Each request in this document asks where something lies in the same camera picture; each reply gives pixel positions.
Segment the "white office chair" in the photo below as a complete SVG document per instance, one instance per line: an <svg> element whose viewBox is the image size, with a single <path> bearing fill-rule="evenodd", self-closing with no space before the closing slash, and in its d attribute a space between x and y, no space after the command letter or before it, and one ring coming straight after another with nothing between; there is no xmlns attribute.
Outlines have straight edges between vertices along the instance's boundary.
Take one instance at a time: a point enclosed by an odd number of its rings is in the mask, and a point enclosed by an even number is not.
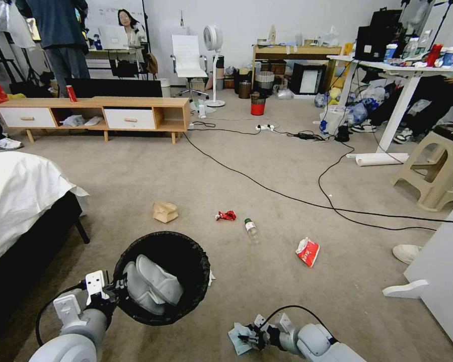
<svg viewBox="0 0 453 362"><path fill-rule="evenodd" d="M184 93L190 94L190 102L193 101L193 92L206 96L208 94L191 88L191 80L193 78L208 78L206 56L200 55L200 46L198 44L198 36L196 35L172 35L173 39L173 58L174 72L179 78L186 78L188 87L186 90L179 92L177 96ZM205 70L201 69L200 59L205 62Z"/></svg>

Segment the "white standing fan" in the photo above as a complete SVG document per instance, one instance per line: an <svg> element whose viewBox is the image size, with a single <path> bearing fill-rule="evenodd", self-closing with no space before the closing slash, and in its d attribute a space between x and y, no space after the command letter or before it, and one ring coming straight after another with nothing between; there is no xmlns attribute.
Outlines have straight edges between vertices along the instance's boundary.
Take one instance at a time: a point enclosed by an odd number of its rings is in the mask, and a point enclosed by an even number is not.
<svg viewBox="0 0 453 362"><path fill-rule="evenodd" d="M221 45L223 44L221 29L216 25L207 25L205 30L203 30L203 40L205 41L206 49L216 52L215 60L213 61L213 99L205 101L205 104L208 107L222 107L225 102L216 99L216 62L218 62L220 57Z"/></svg>

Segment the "power strip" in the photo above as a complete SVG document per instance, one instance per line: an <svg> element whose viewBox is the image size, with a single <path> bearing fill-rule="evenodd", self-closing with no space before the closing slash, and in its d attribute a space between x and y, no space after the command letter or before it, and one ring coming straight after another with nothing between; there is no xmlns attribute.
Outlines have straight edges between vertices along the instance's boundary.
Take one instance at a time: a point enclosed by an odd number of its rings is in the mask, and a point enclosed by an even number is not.
<svg viewBox="0 0 453 362"><path fill-rule="evenodd" d="M275 126L274 125L257 125L257 126L255 126L255 129L257 131L267 131L267 130L273 131L275 129Z"/></svg>

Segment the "wooden tv cabinet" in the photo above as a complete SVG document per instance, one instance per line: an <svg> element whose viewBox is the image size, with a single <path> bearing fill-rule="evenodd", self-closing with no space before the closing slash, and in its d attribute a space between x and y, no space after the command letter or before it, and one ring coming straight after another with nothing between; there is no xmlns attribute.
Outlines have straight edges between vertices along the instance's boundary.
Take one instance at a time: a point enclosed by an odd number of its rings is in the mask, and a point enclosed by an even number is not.
<svg viewBox="0 0 453 362"><path fill-rule="evenodd" d="M70 115L101 116L95 126L67 127ZM94 97L71 102L68 98L24 98L0 103L0 116L10 128L25 128L30 142L32 129L89 129L104 131L170 132L176 144L190 124L190 104L181 98Z"/></svg>

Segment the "beige carpet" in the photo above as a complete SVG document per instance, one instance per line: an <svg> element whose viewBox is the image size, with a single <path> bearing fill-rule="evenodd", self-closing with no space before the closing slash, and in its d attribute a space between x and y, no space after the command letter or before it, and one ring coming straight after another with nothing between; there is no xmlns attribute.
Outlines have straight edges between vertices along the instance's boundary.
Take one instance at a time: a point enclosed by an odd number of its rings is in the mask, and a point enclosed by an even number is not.
<svg viewBox="0 0 453 362"><path fill-rule="evenodd" d="M316 130L319 109L312 100L268 99L268 120L251 118L250 102L231 90L218 97L226 106L211 118L219 128L254 132L258 123L279 131ZM25 134L23 152L56 162L73 183L91 194L83 224L91 244L83 245L72 230L38 284L31 288L20 310L7 322L0 340L0 361L26 361L37 348L34 318L43 303L59 290L75 284L86 273L108 269L136 238L158 230L184 233L208 254L217 280L205 299L174 325L150 327L117 309L103 344L102 361L294 361L298 357L271 347L236 357L227 332L233 322L243 324L286 304L301 304L317 313L335 336L367 361L428 362L453 360L453 345L422 302L385 298L381 290L404 284L406 266L391 253L399 243L424 245L432 232L386 231L356 225L320 209L273 194L231 172L194 149L185 137L171 139L101 135ZM312 143L269 131L257 136L224 131L189 131L188 137L204 152L229 167L287 195L327 205L317 178L347 148L337 142ZM374 152L372 134L351 136L359 152ZM414 144L393 145L410 151ZM416 207L416 193L405 185L392 187L399 166L358 167L343 159L323 178L332 202L343 208L379 213L443 218ZM164 225L152 218L152 204L177 204L179 218ZM233 209L234 222L215 221L218 210ZM349 214L355 220L389 227L436 223L414 222ZM253 246L243 220L251 218L261 232ZM298 242L310 237L320 245L312 269L294 254ZM314 320L302 311L287 312L298 327ZM42 321L42 335L57 335L60 325L51 308Z"/></svg>

